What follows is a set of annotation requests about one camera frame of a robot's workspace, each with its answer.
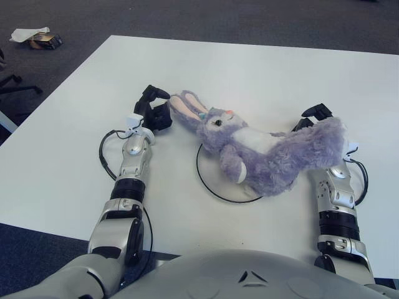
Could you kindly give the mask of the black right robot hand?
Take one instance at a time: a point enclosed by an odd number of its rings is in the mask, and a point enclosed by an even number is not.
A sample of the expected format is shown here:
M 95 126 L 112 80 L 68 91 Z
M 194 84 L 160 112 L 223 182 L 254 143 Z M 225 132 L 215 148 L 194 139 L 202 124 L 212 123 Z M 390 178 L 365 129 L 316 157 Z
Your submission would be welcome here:
M 301 117 L 302 118 L 292 129 L 292 132 L 314 126 L 314 122 L 310 119 L 310 117 L 314 117 L 317 121 L 322 121 L 326 118 L 333 117 L 333 114 L 323 103 L 320 103 L 308 108 L 302 113 Z

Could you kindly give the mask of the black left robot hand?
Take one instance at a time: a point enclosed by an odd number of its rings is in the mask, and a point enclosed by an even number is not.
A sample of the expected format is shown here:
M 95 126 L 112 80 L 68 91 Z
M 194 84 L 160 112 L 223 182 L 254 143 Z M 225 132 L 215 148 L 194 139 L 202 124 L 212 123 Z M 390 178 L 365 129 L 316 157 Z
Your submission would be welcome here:
M 143 117 L 142 127 L 151 131 L 160 131 L 169 128 L 173 122 L 170 116 L 168 101 L 154 108 L 151 107 L 150 103 L 157 98 L 169 100 L 170 95 L 160 88 L 149 85 L 143 91 L 141 98 L 136 102 L 134 108 L 134 113 Z

